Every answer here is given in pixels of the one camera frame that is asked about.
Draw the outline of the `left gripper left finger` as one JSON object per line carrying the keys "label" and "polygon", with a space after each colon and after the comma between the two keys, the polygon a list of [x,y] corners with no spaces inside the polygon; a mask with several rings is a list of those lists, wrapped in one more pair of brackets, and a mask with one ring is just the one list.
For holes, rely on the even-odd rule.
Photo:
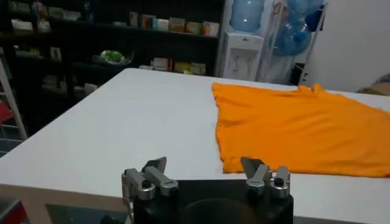
{"label": "left gripper left finger", "polygon": [[166,162],[164,156],[149,160],[140,171],[126,169],[121,174],[123,200],[152,200],[157,191],[162,196],[172,197],[178,191],[179,183],[164,174]]}

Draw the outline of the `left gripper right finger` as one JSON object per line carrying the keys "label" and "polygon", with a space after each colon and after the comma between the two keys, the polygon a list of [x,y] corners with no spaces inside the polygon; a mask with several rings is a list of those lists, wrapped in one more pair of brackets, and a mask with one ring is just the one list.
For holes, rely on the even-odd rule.
{"label": "left gripper right finger", "polygon": [[271,168],[260,159],[241,157],[241,165],[246,174],[248,191],[256,196],[270,194],[273,198],[284,199],[290,195],[290,171],[280,166],[275,175]]}

